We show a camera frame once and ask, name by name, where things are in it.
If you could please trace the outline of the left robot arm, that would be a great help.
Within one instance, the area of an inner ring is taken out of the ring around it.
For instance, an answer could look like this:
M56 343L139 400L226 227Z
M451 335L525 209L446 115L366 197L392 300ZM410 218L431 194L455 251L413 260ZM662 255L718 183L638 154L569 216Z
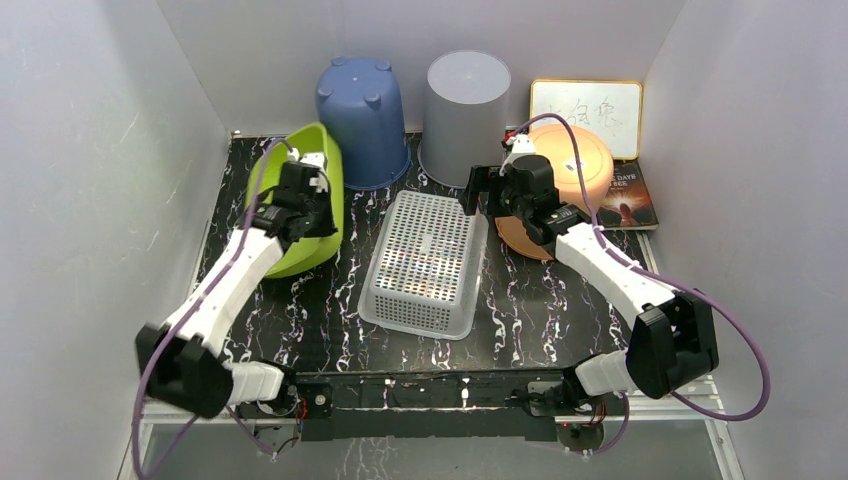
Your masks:
M183 305L135 339L142 394L211 419L228 406L260 402L275 416L294 411L294 374L270 361L232 363L225 338L247 300L285 253L337 230L328 161L321 153L288 160L267 203L251 205L224 253Z

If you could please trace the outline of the blue plastic bucket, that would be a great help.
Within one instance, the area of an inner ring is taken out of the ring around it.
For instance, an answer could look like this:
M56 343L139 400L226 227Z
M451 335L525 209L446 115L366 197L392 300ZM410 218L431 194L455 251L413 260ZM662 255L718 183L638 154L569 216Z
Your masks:
M315 86L319 121L342 154L344 185L385 188L411 164L399 83L387 60L338 56Z

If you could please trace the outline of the green plastic basket tray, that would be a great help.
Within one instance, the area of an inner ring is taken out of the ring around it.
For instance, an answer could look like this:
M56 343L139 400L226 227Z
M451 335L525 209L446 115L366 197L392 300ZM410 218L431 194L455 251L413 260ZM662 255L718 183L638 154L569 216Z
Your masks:
M265 277L310 270L335 256L344 230L341 151L321 123L273 139L252 168L246 205L252 226L277 240L283 254Z

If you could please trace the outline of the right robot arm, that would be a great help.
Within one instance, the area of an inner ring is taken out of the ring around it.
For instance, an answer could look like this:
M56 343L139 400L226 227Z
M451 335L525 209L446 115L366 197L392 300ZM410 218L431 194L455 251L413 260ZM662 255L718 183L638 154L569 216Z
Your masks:
M543 393L526 393L577 414L590 413L608 393L639 390L660 399L719 365L711 308L691 293L641 273L640 264L604 240L588 214L563 201L551 162L524 155L504 167L472 167L459 202L467 215L514 217L530 240L588 281L624 317L628 346L594 354L566 368L562 382Z

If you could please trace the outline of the white perforated plastic basket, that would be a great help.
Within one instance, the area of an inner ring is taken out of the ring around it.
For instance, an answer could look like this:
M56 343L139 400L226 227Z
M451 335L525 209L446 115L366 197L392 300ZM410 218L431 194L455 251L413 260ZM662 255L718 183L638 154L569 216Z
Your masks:
M393 330L462 340L473 327L489 230L456 198L404 190L389 206L358 314Z

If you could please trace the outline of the orange plastic bucket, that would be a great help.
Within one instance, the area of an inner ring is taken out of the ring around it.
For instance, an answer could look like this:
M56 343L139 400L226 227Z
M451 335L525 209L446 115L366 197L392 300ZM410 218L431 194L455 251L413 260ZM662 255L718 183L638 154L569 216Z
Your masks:
M577 140L583 183L589 203L597 210L612 182L612 155L597 135L577 126L572 126L571 129ZM553 163L555 185L559 189L560 200L574 204L583 212L589 213L582 197L574 149L566 129L560 124L535 127L528 134L528 138L536 153ZM495 224L501 240L514 252L534 260L552 260L550 254L529 239L519 219L500 217L495 219Z

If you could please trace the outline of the grey plastic bucket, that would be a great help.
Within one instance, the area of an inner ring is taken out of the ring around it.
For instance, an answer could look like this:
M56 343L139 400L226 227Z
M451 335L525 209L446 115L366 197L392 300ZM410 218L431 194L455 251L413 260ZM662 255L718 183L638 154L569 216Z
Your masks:
M499 58L459 50L427 72L419 161L435 182L463 188L475 165L502 162L511 74Z

